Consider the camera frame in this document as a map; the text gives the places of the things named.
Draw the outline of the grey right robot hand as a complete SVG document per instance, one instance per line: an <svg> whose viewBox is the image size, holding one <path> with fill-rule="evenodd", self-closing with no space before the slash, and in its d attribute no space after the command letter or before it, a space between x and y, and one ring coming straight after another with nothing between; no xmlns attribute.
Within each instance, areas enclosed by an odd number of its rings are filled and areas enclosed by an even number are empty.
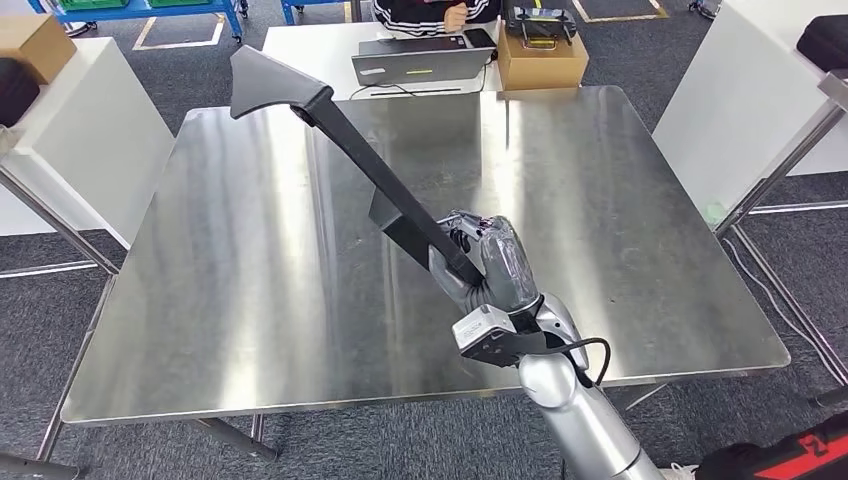
<svg viewBox="0 0 848 480"><path fill-rule="evenodd" d="M501 215L480 215L454 210L440 222L465 251L469 239L479 246L484 269L481 283L473 285L457 276L444 256L428 248L428 270L449 298L464 312L488 304L510 315L530 308L540 297L525 249L510 221Z"/></svg>

